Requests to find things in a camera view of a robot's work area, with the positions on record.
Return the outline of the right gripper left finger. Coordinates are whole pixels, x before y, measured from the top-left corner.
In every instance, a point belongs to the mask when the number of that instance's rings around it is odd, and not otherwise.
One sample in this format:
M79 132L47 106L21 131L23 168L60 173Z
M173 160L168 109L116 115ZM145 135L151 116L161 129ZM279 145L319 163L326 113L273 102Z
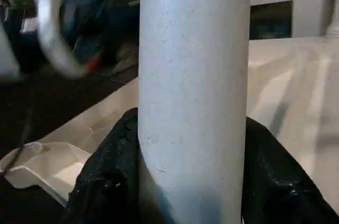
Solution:
M125 112L85 162L63 223L138 223L138 109Z

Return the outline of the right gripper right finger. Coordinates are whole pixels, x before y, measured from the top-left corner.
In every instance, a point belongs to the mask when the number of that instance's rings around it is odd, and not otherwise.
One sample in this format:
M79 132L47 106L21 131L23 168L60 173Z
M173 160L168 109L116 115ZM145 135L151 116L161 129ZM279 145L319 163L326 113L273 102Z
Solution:
M338 214L301 165L259 122L246 119L245 223L338 223Z

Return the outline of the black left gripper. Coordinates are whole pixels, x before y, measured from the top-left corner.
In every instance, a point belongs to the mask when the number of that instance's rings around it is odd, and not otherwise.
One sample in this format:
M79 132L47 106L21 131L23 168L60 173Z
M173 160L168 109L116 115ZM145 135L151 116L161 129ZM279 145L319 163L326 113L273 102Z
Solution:
M140 3L64 0L64 38L89 70L118 65L139 42Z

